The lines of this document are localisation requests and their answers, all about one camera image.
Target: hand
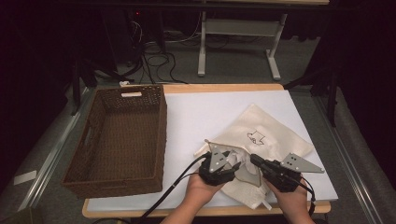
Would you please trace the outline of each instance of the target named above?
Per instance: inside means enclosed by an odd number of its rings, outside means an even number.
[[[294,192],[280,192],[274,185],[264,180],[277,198],[277,203],[282,209],[285,218],[289,223],[314,223],[307,211],[306,189],[299,186]]]
[[[186,195],[183,202],[172,211],[162,224],[190,224],[197,212],[210,200],[224,185],[210,186],[198,175],[190,175]]]
[[[198,174],[190,175],[183,203],[195,204],[195,206],[201,208],[205,204],[209,203],[216,192],[218,192],[223,186],[224,184],[210,186],[207,185]]]

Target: metal stand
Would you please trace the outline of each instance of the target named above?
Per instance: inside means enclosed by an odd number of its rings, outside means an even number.
[[[285,26],[287,14],[282,14],[280,21],[238,21],[238,20],[213,20],[206,19],[206,12],[202,13],[201,24],[201,47],[198,61],[198,76],[205,76],[206,50],[205,37],[206,34],[216,35],[255,35],[255,36],[273,36],[274,43],[271,49],[265,51],[271,73],[274,80],[280,80],[280,74],[277,69],[274,58],[280,36]]]

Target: wicker basket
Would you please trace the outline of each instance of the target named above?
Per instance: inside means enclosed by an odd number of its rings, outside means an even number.
[[[159,192],[165,145],[163,86],[97,90],[63,185],[79,198]]]

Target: desk leg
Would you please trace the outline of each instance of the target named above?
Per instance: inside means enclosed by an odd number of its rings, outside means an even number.
[[[73,77],[72,77],[73,101],[74,101],[72,116],[75,116],[77,114],[79,107],[81,106],[81,92],[79,90],[79,69],[80,69],[80,64],[79,62],[76,62],[73,65]]]
[[[337,73],[332,73],[332,79],[330,80],[330,88],[329,88],[329,99],[327,102],[327,118],[329,119],[330,124],[335,127],[334,120],[334,111],[335,105],[337,104],[335,97],[337,95]]]
[[[205,52],[205,36],[206,36],[206,12],[202,12],[201,22],[201,47],[199,51],[198,61],[198,77],[205,76],[206,52]]]
[[[277,27],[276,35],[274,38],[274,45],[271,49],[268,49],[266,51],[267,60],[270,65],[271,73],[273,75],[274,80],[280,80],[280,74],[279,74],[279,70],[277,69],[274,55],[276,52],[277,44],[279,43],[279,40],[280,40],[280,36],[282,35],[282,32],[283,32],[283,27],[285,27],[285,21],[286,21],[287,17],[288,17],[288,14],[282,14],[282,17],[280,18],[280,22]]]

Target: cable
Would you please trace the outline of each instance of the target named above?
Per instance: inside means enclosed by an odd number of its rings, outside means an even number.
[[[199,14],[197,25],[195,26],[195,30],[194,30],[194,32],[192,32],[192,35],[190,37],[188,37],[187,39],[183,39],[183,40],[173,40],[173,41],[165,41],[165,42],[166,43],[179,43],[179,42],[188,41],[188,40],[191,40],[191,39],[194,39],[194,38],[200,36],[200,35],[195,35],[195,34],[198,31],[199,24],[201,24],[200,23],[201,17],[202,17],[202,12]]]
[[[145,75],[146,70],[145,70],[145,66],[142,67],[142,75],[140,76],[139,79],[139,85],[142,84],[142,80],[143,80],[143,76]]]
[[[152,79],[151,72],[149,71],[149,64],[148,64],[148,60],[146,59],[145,54],[142,54],[142,57],[143,57],[143,59],[145,60],[146,67],[148,68],[148,78],[149,78],[149,80],[151,81],[151,84],[155,84],[154,79]]]
[[[139,29],[140,29],[139,41],[137,42],[137,43],[140,43],[142,41],[143,29],[139,23],[137,23],[135,21],[131,21],[131,23],[133,23],[136,26],[136,28],[134,29],[134,35],[136,34],[137,27],[139,27]]]
[[[315,198],[315,192],[314,192],[314,188],[312,188],[312,185],[311,185],[311,184],[308,182],[308,180],[306,180],[305,178],[303,178],[303,180],[304,180],[304,181],[309,185],[309,187],[311,188],[311,189],[309,189],[309,188],[307,188],[304,184],[300,183],[300,186],[304,186],[305,189],[311,193],[311,205],[309,206],[309,211],[308,211],[308,213],[309,213],[309,216],[312,216],[312,214],[314,214],[314,211],[315,211],[315,207],[316,207],[315,201],[316,201],[317,199]]]
[[[180,180],[186,178],[187,176],[190,176],[190,175],[198,175],[198,174],[199,174],[199,173],[194,172],[194,173],[191,173],[191,174],[188,174],[188,175],[184,175],[183,178],[181,178]]]
[[[185,174],[190,170],[190,168],[191,168],[196,162],[198,162],[199,160],[201,160],[201,159],[203,159],[203,158],[208,158],[208,156],[209,156],[209,155],[204,154],[204,155],[198,157],[197,159],[195,159],[195,161],[193,161],[193,162],[189,165],[189,167],[187,167],[187,169],[184,170],[183,173],[177,178],[177,180],[173,183],[173,185],[172,185],[171,187],[169,187],[169,189],[163,194],[163,196],[162,196],[154,205],[152,205],[152,206],[150,207],[150,209],[149,209],[145,214],[143,214],[134,224],[140,224],[140,223],[142,223],[143,220],[144,220],[152,211],[154,211],[154,210],[158,207],[158,205],[160,205],[160,204],[163,202],[163,200],[165,200],[165,198],[172,192],[172,190],[177,186],[177,184],[178,184],[183,178],[185,178],[185,177],[187,176],[187,175],[185,176]]]
[[[164,59],[164,61],[161,62],[161,63],[157,63],[157,64],[151,63],[150,61],[155,59],[155,58],[162,58],[162,59]],[[169,58],[172,58],[172,60],[173,60],[172,68],[169,71],[169,76],[170,76],[171,80],[166,80],[166,79],[163,79],[163,78],[160,77],[159,70],[160,70],[161,67],[163,67],[164,65],[166,65],[166,64],[171,62]],[[157,78],[160,81],[163,81],[163,82],[166,82],[166,83],[175,83],[176,82],[176,83],[188,84],[185,81],[178,80],[178,79],[173,77],[172,72],[174,71],[174,69],[176,67],[176,58],[175,58],[175,55],[172,54],[172,53],[163,53],[163,54],[159,54],[159,55],[156,55],[156,56],[150,56],[150,57],[147,58],[147,65],[156,67],[155,75],[157,76]]]

